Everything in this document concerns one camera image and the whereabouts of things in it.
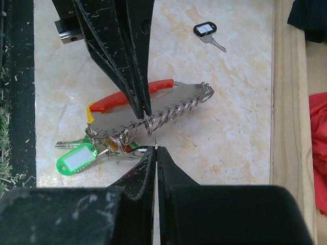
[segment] black strip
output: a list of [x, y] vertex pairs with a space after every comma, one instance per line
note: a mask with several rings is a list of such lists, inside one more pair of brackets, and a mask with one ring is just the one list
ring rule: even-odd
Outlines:
[[33, 0], [6, 0], [4, 67], [8, 68], [11, 118], [12, 174], [26, 174], [26, 187], [36, 186], [35, 87], [34, 87], [34, 3]]

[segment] red cloth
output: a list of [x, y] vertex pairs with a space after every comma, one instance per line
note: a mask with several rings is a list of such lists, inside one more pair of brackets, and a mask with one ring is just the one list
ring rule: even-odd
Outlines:
[[309, 97], [316, 207], [327, 216], [327, 93]]

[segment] black cloth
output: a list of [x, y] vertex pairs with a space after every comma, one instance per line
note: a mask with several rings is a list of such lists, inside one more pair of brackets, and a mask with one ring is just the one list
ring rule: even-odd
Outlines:
[[287, 24], [304, 30], [306, 40], [327, 41], [327, 0], [295, 0]]

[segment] wooden frame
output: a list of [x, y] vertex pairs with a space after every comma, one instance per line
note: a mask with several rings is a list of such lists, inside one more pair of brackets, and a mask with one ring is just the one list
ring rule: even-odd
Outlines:
[[304, 32], [287, 24], [292, 0], [274, 2], [271, 184], [295, 197], [317, 243]]

